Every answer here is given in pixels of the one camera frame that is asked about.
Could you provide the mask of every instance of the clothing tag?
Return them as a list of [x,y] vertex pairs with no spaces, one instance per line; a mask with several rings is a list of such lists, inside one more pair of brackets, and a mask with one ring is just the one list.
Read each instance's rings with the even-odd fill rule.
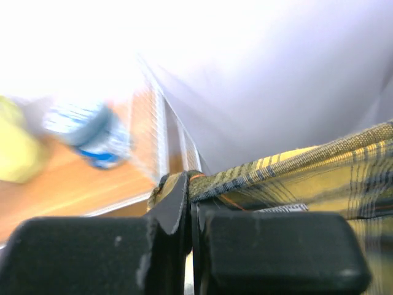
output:
[[266,208],[266,209],[258,210],[257,212],[288,213],[288,212],[304,212],[304,211],[308,211],[307,205],[304,203],[298,203],[298,204],[284,205],[284,206],[278,206],[273,208]]

